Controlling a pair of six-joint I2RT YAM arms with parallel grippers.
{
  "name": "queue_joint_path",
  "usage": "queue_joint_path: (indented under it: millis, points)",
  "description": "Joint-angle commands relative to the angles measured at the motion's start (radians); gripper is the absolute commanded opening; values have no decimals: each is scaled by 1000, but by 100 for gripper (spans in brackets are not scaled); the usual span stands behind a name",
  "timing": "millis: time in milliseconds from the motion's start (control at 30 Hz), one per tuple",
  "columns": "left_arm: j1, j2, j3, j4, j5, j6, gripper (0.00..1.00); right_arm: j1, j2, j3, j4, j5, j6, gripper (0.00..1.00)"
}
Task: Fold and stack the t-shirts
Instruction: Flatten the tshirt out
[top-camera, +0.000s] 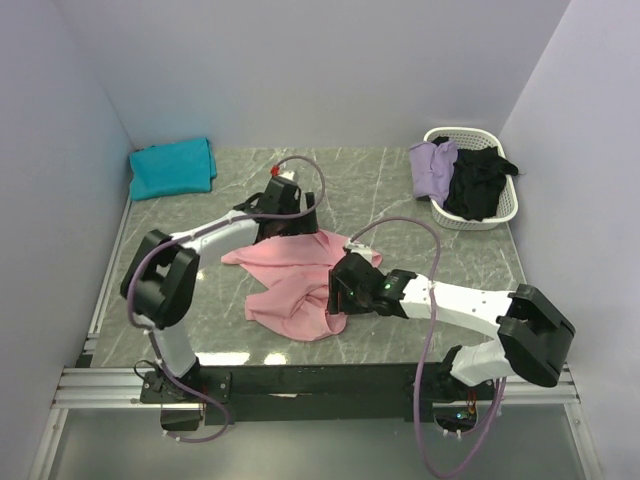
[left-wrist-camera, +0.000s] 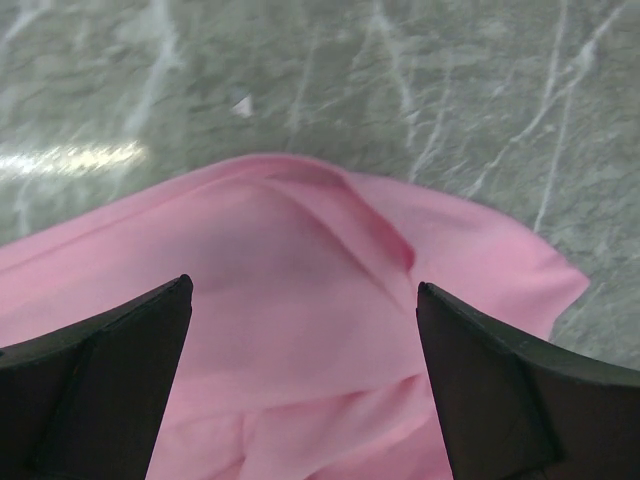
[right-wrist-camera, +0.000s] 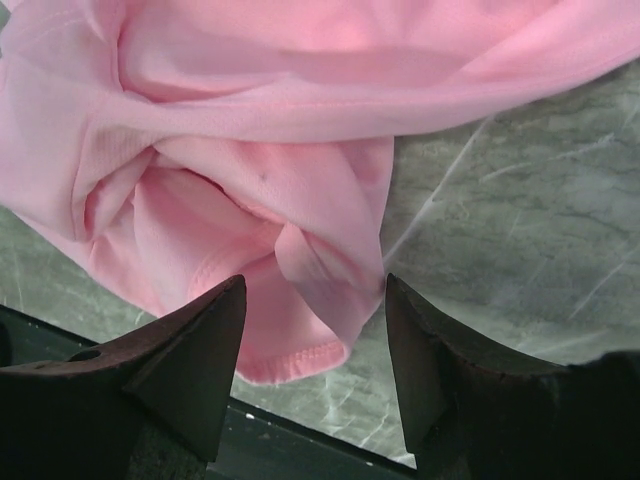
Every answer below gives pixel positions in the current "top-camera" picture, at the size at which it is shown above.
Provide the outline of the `pink t shirt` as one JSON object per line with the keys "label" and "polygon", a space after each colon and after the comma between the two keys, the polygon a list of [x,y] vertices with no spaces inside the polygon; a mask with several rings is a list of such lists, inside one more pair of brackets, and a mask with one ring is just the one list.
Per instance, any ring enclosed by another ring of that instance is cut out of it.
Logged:
{"label": "pink t shirt", "polygon": [[349,238],[320,230],[277,236],[235,249],[221,257],[238,265],[266,290],[244,303],[245,318],[295,341],[312,342],[340,334],[343,313],[330,314],[329,270],[345,256]]}

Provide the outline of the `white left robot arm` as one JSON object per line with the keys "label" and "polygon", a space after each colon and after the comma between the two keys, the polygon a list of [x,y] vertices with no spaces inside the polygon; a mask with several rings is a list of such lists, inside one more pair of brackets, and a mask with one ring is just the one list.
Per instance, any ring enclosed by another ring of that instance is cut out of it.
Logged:
{"label": "white left robot arm", "polygon": [[120,293],[130,323],[149,336],[164,389],[173,399],[186,402],[204,393],[201,364],[183,324],[201,263],[271,237],[317,232],[315,210],[323,197],[276,175],[263,192],[212,222],[174,234],[155,229],[143,238]]}

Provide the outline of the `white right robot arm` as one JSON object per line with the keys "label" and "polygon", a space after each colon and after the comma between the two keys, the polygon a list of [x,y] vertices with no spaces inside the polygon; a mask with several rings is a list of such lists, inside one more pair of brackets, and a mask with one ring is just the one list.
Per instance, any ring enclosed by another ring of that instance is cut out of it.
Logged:
{"label": "white right robot arm", "polygon": [[330,314],[436,320],[486,337],[479,345],[452,347],[422,373],[421,391],[432,401],[462,400],[472,388],[510,376],[554,388],[575,336],[571,322],[530,285],[488,291],[406,270],[383,273],[355,252],[330,270],[328,285]]}

